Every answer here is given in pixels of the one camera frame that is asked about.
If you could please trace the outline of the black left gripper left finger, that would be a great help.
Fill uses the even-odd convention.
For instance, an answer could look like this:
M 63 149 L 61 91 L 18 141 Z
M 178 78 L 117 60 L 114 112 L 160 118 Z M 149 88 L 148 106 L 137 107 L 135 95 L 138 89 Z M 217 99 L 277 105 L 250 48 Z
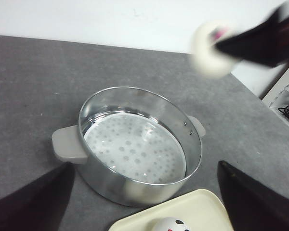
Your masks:
M 0 231 L 56 231 L 70 200 L 75 179 L 64 163 L 0 199 Z

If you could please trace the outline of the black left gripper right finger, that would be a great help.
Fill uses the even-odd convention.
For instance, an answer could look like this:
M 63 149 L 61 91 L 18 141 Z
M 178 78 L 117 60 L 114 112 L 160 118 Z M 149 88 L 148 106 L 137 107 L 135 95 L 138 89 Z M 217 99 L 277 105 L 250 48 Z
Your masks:
M 289 199 L 226 161 L 218 162 L 218 183 L 235 231 L 289 231 Z

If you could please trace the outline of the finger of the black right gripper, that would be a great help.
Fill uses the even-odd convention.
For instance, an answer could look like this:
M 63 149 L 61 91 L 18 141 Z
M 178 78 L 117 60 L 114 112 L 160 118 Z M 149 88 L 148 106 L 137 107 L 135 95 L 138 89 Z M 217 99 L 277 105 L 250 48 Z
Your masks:
M 268 67 L 289 63 L 289 0 L 258 26 L 223 39 L 215 47 L 232 57 Z

